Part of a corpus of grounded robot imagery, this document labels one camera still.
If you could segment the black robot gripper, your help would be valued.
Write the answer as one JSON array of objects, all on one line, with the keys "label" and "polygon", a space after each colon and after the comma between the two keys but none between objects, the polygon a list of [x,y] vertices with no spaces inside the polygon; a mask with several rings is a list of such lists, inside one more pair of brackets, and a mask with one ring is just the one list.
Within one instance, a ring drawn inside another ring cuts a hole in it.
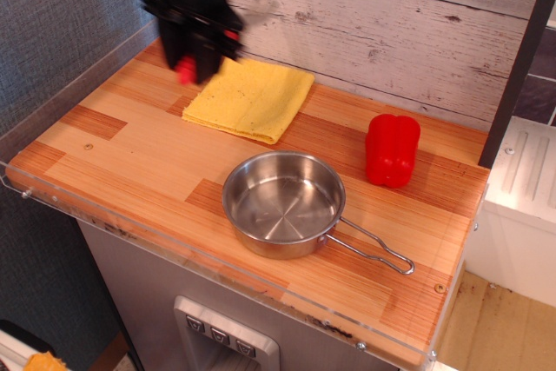
[{"label": "black robot gripper", "polygon": [[228,0],[165,0],[164,14],[157,10],[153,0],[142,1],[143,8],[157,18],[166,62],[171,69],[183,58],[194,57],[197,84],[218,72],[224,35],[194,35],[192,38],[187,21],[197,15],[218,19],[222,8],[229,6]]}]

